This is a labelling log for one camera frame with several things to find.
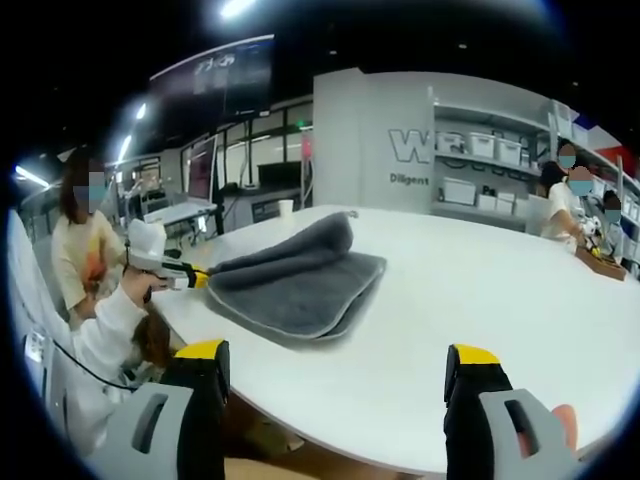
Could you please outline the person's right hand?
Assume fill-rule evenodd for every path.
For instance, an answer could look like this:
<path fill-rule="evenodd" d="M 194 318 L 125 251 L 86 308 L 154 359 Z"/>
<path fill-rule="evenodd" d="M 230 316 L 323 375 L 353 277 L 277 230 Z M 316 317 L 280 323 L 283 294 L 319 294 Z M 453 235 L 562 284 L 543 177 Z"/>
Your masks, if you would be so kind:
<path fill-rule="evenodd" d="M 578 425 L 575 409 L 568 404 L 562 404 L 552 410 L 555 417 L 561 422 L 565 431 L 566 446 L 572 451 L 577 450 Z"/>

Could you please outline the person's left hand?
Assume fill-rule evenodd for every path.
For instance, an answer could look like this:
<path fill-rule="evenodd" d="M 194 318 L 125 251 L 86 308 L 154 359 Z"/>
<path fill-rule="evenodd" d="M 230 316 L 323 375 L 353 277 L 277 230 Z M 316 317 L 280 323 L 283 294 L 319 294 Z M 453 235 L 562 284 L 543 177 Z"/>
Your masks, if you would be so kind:
<path fill-rule="evenodd" d="M 158 278 L 153 274 L 128 267 L 123 271 L 120 286 L 136 305 L 142 306 L 157 280 Z"/>

